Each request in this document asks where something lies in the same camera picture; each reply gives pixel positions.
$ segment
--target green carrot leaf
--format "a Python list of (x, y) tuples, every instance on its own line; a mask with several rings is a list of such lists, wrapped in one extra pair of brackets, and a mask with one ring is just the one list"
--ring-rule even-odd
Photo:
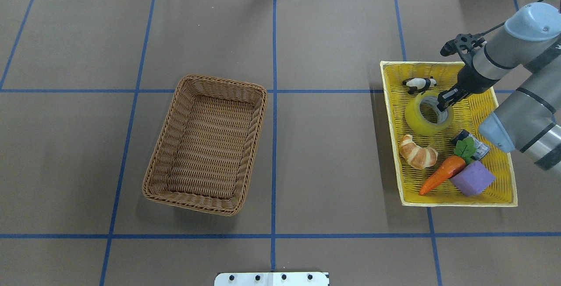
[(475, 154), (475, 140), (473, 138), (465, 138), (464, 140), (459, 140), (456, 143), (456, 148), (454, 149), (454, 154), (456, 156), (462, 157), (465, 160), (465, 164), (470, 164), (473, 162), (471, 156)]

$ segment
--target table surface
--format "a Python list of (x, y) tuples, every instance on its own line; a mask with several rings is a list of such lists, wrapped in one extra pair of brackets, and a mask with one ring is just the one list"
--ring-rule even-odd
[[(379, 93), (381, 60), (458, 60), (439, 56), (445, 41), (535, 0), (8, 1), (2, 286), (203, 286), (270, 270), (329, 272), (334, 286), (561, 279), (561, 182), (515, 152), (517, 208), (401, 206)], [(140, 191), (190, 73), (270, 92), (234, 217)], [(499, 82), (499, 102), (527, 76)]]

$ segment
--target purple block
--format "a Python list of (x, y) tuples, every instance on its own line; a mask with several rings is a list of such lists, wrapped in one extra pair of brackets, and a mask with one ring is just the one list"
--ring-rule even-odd
[(452, 177), (450, 181), (465, 196), (473, 196), (481, 194), (491, 185), (495, 181), (495, 176), (481, 162), (476, 161), (468, 164), (464, 170)]

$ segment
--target basket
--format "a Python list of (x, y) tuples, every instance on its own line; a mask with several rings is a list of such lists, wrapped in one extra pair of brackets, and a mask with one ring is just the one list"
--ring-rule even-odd
[[(434, 136), (417, 135), (407, 126), (405, 107), (415, 96), (407, 94), (401, 81), (411, 77), (432, 76), (437, 81), (433, 91), (443, 91), (456, 82), (456, 75), (463, 67), (463, 62), (381, 62), (381, 74), (384, 85), (384, 98), (389, 120), (391, 146), (397, 174), (397, 186), (401, 204), (404, 206), (479, 206), (479, 207), (513, 207), (518, 205), (515, 173), (510, 154), (501, 152), (477, 131), (481, 122), (498, 106), (493, 88), (483, 94), (471, 95), (453, 106), (454, 121), (449, 127)], [(477, 139), (491, 146), (489, 153), (481, 163), (496, 176), (482, 194), (464, 196), (450, 180), (424, 196), (419, 195), (423, 182), (439, 167), (445, 158), (453, 154), (454, 146), (450, 140), (460, 130), (471, 132)], [(439, 154), (435, 166), (416, 170), (409, 166), (399, 154), (399, 141), (405, 134), (412, 134), (419, 145), (433, 146)]]
[(154, 202), (223, 216), (244, 204), (267, 105), (247, 82), (184, 77), (150, 159), (142, 193)]

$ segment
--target black and white toy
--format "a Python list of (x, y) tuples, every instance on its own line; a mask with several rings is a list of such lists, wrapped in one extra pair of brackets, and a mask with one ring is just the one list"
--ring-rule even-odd
[(430, 77), (430, 78), (409, 78), (409, 79), (405, 79), (401, 83), (409, 87), (409, 90), (407, 91), (407, 93), (410, 94), (410, 95), (415, 94), (415, 93), (419, 93), (419, 92), (424, 92), (424, 91), (429, 90), (432, 87), (437, 86), (437, 81), (434, 80), (433, 77)]

